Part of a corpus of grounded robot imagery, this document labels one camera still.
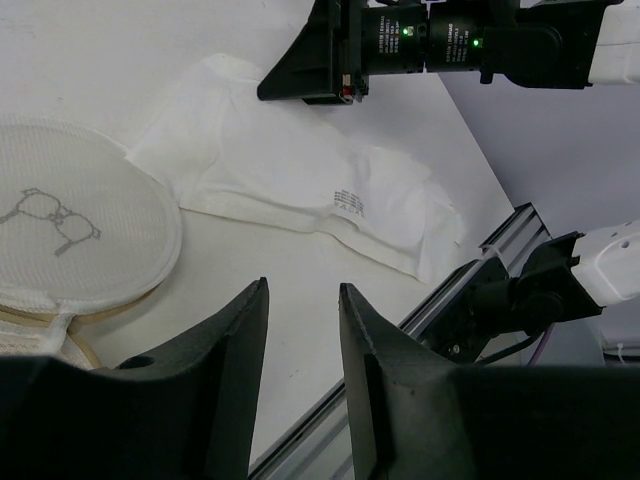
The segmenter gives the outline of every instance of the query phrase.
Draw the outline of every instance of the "black line drawing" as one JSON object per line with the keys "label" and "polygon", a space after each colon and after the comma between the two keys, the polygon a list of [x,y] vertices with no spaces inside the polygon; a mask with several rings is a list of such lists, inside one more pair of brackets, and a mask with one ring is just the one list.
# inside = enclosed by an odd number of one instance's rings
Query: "black line drawing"
{"label": "black line drawing", "polygon": [[66,240],[54,254],[56,257],[64,255],[71,247],[86,240],[100,240],[102,232],[91,220],[65,207],[60,200],[51,194],[37,188],[23,190],[22,199],[16,203],[13,210],[0,217],[0,225],[18,215],[26,215],[37,220],[52,222],[55,229]]}

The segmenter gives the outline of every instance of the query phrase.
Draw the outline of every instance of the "gray wall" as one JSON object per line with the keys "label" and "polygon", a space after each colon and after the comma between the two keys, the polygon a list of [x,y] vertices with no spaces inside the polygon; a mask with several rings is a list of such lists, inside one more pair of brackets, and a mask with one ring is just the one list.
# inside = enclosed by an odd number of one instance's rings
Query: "gray wall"
{"label": "gray wall", "polygon": [[[514,205],[554,236],[640,218],[640,86],[529,90],[496,76],[441,75]],[[640,341],[640,300],[605,311],[608,339]]]}

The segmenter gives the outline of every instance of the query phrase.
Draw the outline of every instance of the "white table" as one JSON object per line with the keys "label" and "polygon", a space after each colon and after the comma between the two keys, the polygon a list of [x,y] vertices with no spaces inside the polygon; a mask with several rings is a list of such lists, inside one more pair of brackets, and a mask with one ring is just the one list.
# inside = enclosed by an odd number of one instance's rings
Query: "white table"
{"label": "white table", "polygon": [[[223,52],[270,68],[311,0],[0,0],[0,112],[66,118],[131,146],[185,69]],[[375,78],[362,105],[324,109],[344,131],[424,160],[459,209],[465,258],[511,213],[437,76]],[[338,286],[353,282],[399,322],[436,285],[379,265],[321,234],[183,214],[184,251],[146,303],[83,333],[107,365],[215,313],[250,281],[271,289],[252,459],[342,376]]]}

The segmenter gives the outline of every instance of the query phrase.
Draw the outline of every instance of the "mesh laundry bag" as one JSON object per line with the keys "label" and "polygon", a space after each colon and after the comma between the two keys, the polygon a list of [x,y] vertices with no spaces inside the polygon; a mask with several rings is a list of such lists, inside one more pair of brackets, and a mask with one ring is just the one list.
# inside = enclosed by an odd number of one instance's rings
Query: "mesh laundry bag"
{"label": "mesh laundry bag", "polygon": [[143,297],[178,259],[175,201],[124,155],[74,124],[0,117],[0,309],[53,315],[39,353],[60,352],[74,316]]}

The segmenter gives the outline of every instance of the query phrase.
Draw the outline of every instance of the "black cylinder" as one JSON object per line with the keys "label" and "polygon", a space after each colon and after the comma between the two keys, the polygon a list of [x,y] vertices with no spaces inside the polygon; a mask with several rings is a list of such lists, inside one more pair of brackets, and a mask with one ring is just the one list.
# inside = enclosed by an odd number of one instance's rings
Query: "black cylinder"
{"label": "black cylinder", "polygon": [[432,4],[429,12],[427,71],[479,70],[483,32],[490,21],[491,13],[485,2]]}
{"label": "black cylinder", "polygon": [[422,72],[427,38],[427,10],[423,5],[363,9],[363,73]]}

